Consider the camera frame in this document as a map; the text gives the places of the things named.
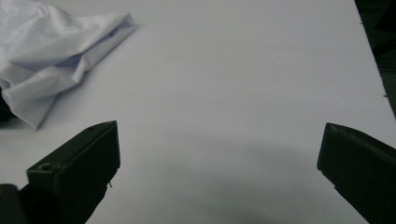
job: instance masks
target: white table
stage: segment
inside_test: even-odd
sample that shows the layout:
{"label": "white table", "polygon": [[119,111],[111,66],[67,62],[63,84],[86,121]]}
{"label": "white table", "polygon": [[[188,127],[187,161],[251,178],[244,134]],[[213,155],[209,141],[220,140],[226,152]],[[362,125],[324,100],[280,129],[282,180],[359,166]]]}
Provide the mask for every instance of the white table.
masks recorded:
{"label": "white table", "polygon": [[121,168],[88,223],[366,223],[316,168],[326,122],[396,146],[353,0],[48,0],[139,28],[38,131],[0,129],[0,180],[117,120]]}

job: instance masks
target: cloth fold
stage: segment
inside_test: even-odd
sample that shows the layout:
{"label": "cloth fold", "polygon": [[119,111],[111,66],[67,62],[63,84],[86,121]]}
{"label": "cloth fold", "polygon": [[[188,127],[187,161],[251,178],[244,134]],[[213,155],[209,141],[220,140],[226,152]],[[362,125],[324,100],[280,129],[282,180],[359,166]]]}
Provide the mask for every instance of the cloth fold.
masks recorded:
{"label": "cloth fold", "polygon": [[32,0],[0,1],[0,87],[35,129],[56,96],[76,86],[136,25],[128,12],[75,17]]}

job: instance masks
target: wrinkled white fabric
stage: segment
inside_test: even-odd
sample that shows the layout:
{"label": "wrinkled white fabric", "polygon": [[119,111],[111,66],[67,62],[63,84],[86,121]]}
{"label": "wrinkled white fabric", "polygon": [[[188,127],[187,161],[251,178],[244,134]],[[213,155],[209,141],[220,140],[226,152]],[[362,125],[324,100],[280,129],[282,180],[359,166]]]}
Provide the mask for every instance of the wrinkled white fabric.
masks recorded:
{"label": "wrinkled white fabric", "polygon": [[129,13],[75,17],[32,0],[0,0],[0,87],[11,111],[35,129],[56,96],[136,26]]}

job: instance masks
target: white tabletop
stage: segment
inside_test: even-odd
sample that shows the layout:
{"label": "white tabletop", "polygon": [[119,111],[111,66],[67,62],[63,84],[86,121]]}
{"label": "white tabletop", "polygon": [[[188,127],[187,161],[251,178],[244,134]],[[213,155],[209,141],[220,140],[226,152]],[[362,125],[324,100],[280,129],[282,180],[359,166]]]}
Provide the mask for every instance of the white tabletop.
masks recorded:
{"label": "white tabletop", "polygon": [[353,0],[48,0],[138,29],[38,131],[0,129],[0,181],[117,120],[121,168],[88,223],[366,223],[316,164],[326,122],[396,146]]}

